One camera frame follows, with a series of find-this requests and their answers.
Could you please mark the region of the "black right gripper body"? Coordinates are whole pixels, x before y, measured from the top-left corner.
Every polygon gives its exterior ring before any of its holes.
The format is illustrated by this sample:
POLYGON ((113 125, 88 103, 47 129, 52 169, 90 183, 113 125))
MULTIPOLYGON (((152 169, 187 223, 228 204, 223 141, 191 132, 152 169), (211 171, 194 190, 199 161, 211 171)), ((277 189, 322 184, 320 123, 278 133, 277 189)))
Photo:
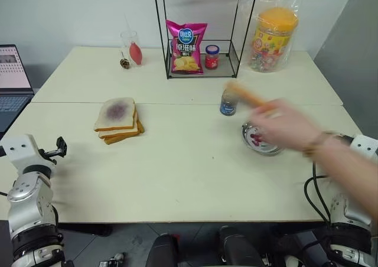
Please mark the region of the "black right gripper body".
POLYGON ((324 133, 326 135, 330 135, 330 136, 334 137, 335 139, 341 141, 342 143, 344 143, 346 145, 351 145, 351 143, 354 140, 354 138, 352 136, 348 136, 348 135, 345 135, 343 133, 336 133, 336 132, 332 132, 332 131, 325 131, 324 133))

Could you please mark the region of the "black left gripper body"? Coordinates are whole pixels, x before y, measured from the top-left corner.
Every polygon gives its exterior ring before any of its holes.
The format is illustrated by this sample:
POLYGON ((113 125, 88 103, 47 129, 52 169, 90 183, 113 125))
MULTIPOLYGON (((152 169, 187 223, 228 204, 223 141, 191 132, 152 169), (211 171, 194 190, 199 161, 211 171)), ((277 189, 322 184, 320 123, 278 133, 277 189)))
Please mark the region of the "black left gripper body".
POLYGON ((58 155, 58 150, 52 150, 52 151, 45 151, 44 149, 39 149, 38 150, 39 155, 46 159, 47 161, 52 162, 53 164, 57 164, 57 161, 53 159, 53 157, 56 157, 58 155))

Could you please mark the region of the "person's bare hand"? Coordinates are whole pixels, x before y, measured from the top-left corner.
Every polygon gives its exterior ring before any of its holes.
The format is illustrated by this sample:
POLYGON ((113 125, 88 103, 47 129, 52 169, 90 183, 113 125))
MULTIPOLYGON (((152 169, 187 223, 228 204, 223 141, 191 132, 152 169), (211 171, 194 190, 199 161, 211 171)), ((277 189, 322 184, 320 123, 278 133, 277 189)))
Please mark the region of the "person's bare hand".
POLYGON ((250 121, 266 142, 285 149, 304 152, 322 138, 322 130, 283 99, 254 109, 250 121))

